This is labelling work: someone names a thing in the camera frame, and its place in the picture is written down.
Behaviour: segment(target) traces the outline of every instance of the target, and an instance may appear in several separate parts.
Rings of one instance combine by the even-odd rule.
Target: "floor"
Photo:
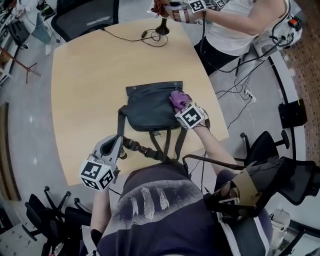
[[[147,13],[150,0],[121,0],[119,7],[119,22],[152,17]],[[184,24],[183,27],[189,39],[196,44],[202,33],[198,24]],[[52,37],[53,47],[59,44]],[[72,205],[75,197],[80,198],[87,207],[92,207],[94,191],[84,185],[68,186],[59,160],[55,134],[53,130],[51,112],[51,70],[53,54],[45,57],[44,46],[33,37],[28,38],[28,49],[20,50],[17,58],[26,65],[37,62],[35,69],[41,77],[29,76],[25,83],[25,71],[15,65],[13,79],[7,80],[0,89],[0,103],[9,102],[9,145],[11,162],[15,180],[22,197],[22,202],[12,203],[19,218],[25,219],[24,202],[30,194],[37,195],[45,204],[47,200],[43,193],[45,186],[50,187],[53,201],[59,203],[66,191],[72,193],[68,204]],[[232,62],[227,67],[231,69],[237,64]],[[278,105],[283,103],[279,93],[279,85],[270,63],[265,61],[251,76],[248,83],[256,103],[248,104],[238,120],[229,128],[229,139],[222,141],[225,148],[235,157],[244,157],[246,150],[240,133],[245,132],[250,143],[263,132],[271,133],[275,141],[281,139],[281,122],[278,114]],[[232,73],[216,72],[210,76],[215,92],[227,90],[234,85],[235,75]],[[234,120],[244,107],[238,94],[227,93],[219,100],[227,126]],[[281,156],[291,156],[291,149],[280,146]],[[197,164],[190,162],[190,169]],[[209,164],[205,165],[203,185],[213,191],[215,176]],[[193,172],[192,179],[200,186],[202,165],[198,164]]]

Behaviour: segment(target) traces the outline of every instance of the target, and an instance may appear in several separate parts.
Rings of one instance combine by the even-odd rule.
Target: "lamp base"
[[[169,34],[170,30],[167,27],[167,19],[166,18],[162,18],[161,24],[160,24],[160,26],[158,26],[155,29],[155,32],[157,32],[159,35],[163,35],[163,36]]]

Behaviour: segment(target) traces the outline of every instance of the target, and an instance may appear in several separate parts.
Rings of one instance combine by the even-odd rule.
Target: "wooden table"
[[[144,30],[154,29],[161,19],[143,19],[106,28],[126,39],[139,39]],[[164,47],[141,41],[128,42],[102,30],[83,35],[54,51],[52,66],[52,117],[57,149],[69,185],[81,183],[79,168],[97,142],[117,133],[118,109],[127,104],[126,87],[165,81],[183,81],[183,90],[209,115],[211,131],[218,140],[228,130],[211,82],[196,51],[178,22],[168,20],[170,33]],[[148,39],[150,44],[165,42]],[[168,156],[173,158],[180,129],[172,131]],[[125,136],[145,147],[154,148],[147,132],[125,124]],[[160,146],[165,137],[157,136]],[[187,133],[181,158],[203,148],[197,135]],[[147,167],[157,161],[139,152],[126,150],[119,159],[122,173]]]

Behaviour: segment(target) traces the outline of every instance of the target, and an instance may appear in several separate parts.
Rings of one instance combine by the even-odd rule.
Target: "power strip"
[[[244,94],[245,94],[245,95],[248,95],[248,96],[251,98],[251,101],[254,102],[254,103],[256,103],[257,99],[256,99],[256,97],[252,94],[251,91],[249,91],[248,89],[246,89],[246,90],[244,91]]]

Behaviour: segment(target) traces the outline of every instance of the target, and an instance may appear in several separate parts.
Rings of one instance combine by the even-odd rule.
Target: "black shorts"
[[[201,41],[194,46],[194,49],[198,54],[208,76],[215,72],[217,69],[221,69],[224,65],[228,64],[229,62],[235,60],[236,58],[239,58],[239,56],[232,56],[218,51],[208,42],[207,37],[203,39],[201,53]]]

